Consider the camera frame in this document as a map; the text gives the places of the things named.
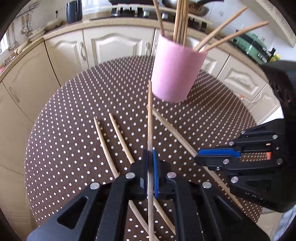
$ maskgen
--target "brown tablecloth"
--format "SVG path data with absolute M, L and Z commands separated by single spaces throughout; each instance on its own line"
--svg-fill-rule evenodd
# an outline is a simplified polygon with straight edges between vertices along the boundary
M 91 182 L 114 180 L 97 136 L 93 117 L 100 121 L 113 161 L 121 174 L 130 164 L 118 141 L 108 113 L 111 112 L 135 160 L 147 146 L 147 84 L 153 58 L 129 57 L 104 62 L 81 72 L 61 87 L 41 111 L 29 138 L 25 177 L 33 215 L 42 224 Z M 255 126 L 242 102 L 214 77 L 201 71 L 188 99 L 171 104 L 154 98 L 154 107 L 196 149 L 227 145 L 240 131 Z M 211 177 L 195 165 L 190 153 L 172 134 L 154 120 L 153 145 L 160 159 L 174 172 L 202 183 Z M 245 160 L 263 157 L 248 155 Z M 244 213 L 257 221 L 262 208 L 238 198 Z M 171 201 L 160 201 L 173 220 Z M 136 202 L 147 219 L 147 202 Z M 155 210 L 155 231 L 162 240 L 175 240 Z M 147 233 L 128 210 L 125 239 L 146 240 Z

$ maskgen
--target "wooden countertop edge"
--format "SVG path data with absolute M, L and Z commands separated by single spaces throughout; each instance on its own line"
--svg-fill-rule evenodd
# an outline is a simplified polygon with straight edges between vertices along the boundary
M 164 28 L 167 31 L 173 31 L 174 24 L 164 22 Z M 23 51 L 4 69 L 2 73 L 0 73 L 0 82 L 6 76 L 6 74 L 12 69 L 12 67 L 28 52 L 30 52 L 33 48 L 35 48 L 40 43 L 51 39 L 53 37 L 73 32 L 76 30 L 82 30 L 87 28 L 94 28 L 94 27 L 102 27 L 102 26 L 140 26 L 140 27 L 147 27 L 147 28 L 159 28 L 158 21 L 153 19 L 145 19 L 145 18 L 104 18 L 98 20 L 83 20 L 81 22 L 75 24 L 66 24 L 55 31 L 49 32 L 48 34 L 42 36 L 40 39 L 36 40 L 32 44 L 28 45 Z M 188 28 L 189 37 L 193 37 L 196 39 L 202 39 L 206 36 L 205 33 L 200 31 L 194 30 L 192 28 Z M 210 43 L 216 42 L 216 39 L 212 39 Z M 240 51 L 233 48 L 233 46 L 229 43 L 224 43 L 218 47 L 222 51 L 232 55 L 234 58 L 238 59 L 238 61 L 247 65 L 250 69 L 256 72 L 260 77 L 262 77 L 266 82 L 268 82 L 267 77 L 265 76 L 263 70 L 255 64 L 252 60 L 250 60 L 246 55 L 241 53 Z

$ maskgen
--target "light blue cloth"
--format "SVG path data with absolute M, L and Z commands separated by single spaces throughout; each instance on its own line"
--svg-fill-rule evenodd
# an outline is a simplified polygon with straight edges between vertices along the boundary
M 295 216 L 296 216 L 296 205 L 292 209 L 290 209 L 289 211 L 283 214 L 281 221 L 279 223 L 279 227 L 274 236 L 274 241 L 278 241 L 278 239 L 287 230 L 287 228 L 289 227 L 289 225 L 291 224 Z

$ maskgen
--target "pink object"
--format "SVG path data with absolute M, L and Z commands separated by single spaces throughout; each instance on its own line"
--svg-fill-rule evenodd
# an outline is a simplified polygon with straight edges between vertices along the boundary
M 168 102 L 184 101 L 206 57 L 207 52 L 194 52 L 160 34 L 151 76 L 153 94 Z

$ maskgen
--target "green appliance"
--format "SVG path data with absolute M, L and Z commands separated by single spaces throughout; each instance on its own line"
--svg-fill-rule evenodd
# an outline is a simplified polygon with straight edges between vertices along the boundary
M 258 64 L 267 63 L 270 59 L 271 53 L 256 34 L 247 32 L 231 41 Z

